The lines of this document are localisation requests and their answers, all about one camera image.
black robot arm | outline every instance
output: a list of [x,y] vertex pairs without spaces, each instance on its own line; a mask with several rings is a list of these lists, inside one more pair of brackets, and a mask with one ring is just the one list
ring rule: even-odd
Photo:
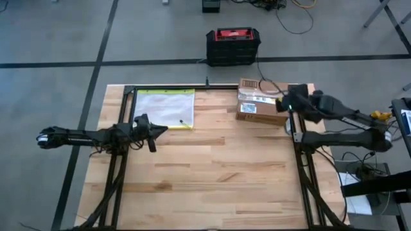
[[155,152],[154,140],[168,128],[149,122],[147,114],[134,118],[134,123],[118,123],[98,131],[69,130],[52,126],[40,132],[37,144],[44,149],[58,148],[62,145],[91,146],[117,155],[119,149],[136,144],[141,147],[147,141],[151,152]]
[[361,146],[384,152],[392,147],[392,136],[383,121],[346,107],[340,100],[324,95],[320,90],[309,95],[306,84],[289,86],[288,94],[276,101],[276,107],[279,112],[293,110],[314,123],[322,119],[337,119],[364,130],[356,134],[317,132],[294,134],[296,137],[294,141],[299,143],[304,151],[313,153],[321,146]]

table leg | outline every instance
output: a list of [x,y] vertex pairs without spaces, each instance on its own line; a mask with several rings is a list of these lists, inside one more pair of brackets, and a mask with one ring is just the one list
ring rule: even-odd
[[372,15],[368,18],[367,22],[365,22],[364,27],[367,28],[373,20],[377,17],[377,15],[384,9],[384,7],[390,2],[391,0],[384,0],[379,7],[372,13]]

gray floor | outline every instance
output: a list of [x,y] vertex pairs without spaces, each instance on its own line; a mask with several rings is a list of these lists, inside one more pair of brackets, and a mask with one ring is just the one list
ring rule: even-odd
[[[0,13],[0,63],[95,61],[108,19],[111,0],[10,1]],[[409,10],[407,0],[392,1],[399,21]],[[169,6],[152,0],[120,0],[104,60],[204,58],[205,34],[220,27],[253,26],[261,33],[260,56],[338,56],[406,54],[387,14],[368,29],[362,24],[378,1],[319,1],[311,10],[315,24],[305,35],[291,35],[273,12],[247,4],[222,1],[219,14],[200,12],[200,1],[173,0]],[[289,2],[279,12],[292,30],[309,20]],[[401,26],[411,38],[411,22]],[[365,113],[387,111],[393,98],[411,96],[401,87],[411,81],[411,60],[276,62],[260,68],[267,78],[315,83],[346,105]],[[0,229],[27,230],[18,222],[49,230],[56,209],[70,148],[40,150],[35,137],[41,129],[59,125],[76,128],[92,67],[0,69],[1,140]],[[197,65],[102,67],[92,99],[88,129],[95,129],[105,86],[112,83],[237,83],[259,78],[256,65],[210,68]],[[326,122],[327,129],[345,125]],[[346,150],[362,156],[363,149],[333,148],[335,158]],[[63,228],[73,225],[87,170],[89,149],[81,150],[67,204]],[[393,173],[410,170],[403,141],[378,155]],[[411,223],[411,208],[404,207]],[[389,216],[351,216],[358,228],[397,230]]]

brown cardboard box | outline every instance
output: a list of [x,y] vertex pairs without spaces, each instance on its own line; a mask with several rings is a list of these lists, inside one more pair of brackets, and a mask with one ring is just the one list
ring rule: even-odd
[[[242,78],[238,85],[236,119],[282,126],[288,119],[288,112],[277,112],[275,99],[283,95],[269,82]],[[281,90],[287,90],[287,83],[276,83]]]

wooden table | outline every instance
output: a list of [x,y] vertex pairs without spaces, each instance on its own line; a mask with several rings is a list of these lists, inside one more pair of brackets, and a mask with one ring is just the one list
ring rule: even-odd
[[[107,87],[99,129],[118,122],[123,89]],[[197,90],[194,130],[168,130],[156,153],[129,151],[118,229],[308,227],[291,137],[282,126],[235,120],[236,105],[235,90]],[[324,131],[323,122],[306,127]],[[313,159],[320,193],[341,218],[337,174],[324,157]],[[76,225],[103,197],[109,162],[104,153],[90,158]]]

